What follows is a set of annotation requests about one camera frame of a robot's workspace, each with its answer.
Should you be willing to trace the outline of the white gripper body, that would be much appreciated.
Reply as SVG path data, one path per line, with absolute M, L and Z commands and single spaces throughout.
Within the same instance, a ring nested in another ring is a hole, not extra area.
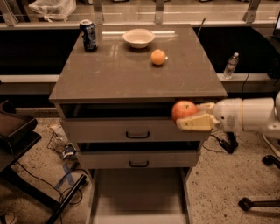
M 242 130 L 242 99 L 225 99 L 213 107 L 213 115 L 225 132 Z

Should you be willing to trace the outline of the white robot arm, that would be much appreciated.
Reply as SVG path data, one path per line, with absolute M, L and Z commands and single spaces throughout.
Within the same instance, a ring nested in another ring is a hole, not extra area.
M 273 98 L 232 98 L 197 105 L 198 112 L 176 119 L 181 130 L 210 131 L 218 126 L 225 132 L 254 131 L 280 138 L 279 95 Z

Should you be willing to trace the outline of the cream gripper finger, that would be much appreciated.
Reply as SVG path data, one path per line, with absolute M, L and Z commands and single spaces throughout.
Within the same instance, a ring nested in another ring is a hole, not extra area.
M 210 131 L 219 121 L 208 113 L 191 115 L 176 120 L 177 126 L 181 130 L 188 131 Z
M 199 111 L 205 111 L 208 114 L 212 114 L 214 112 L 214 106 L 214 102 L 204 102 L 197 105 Z

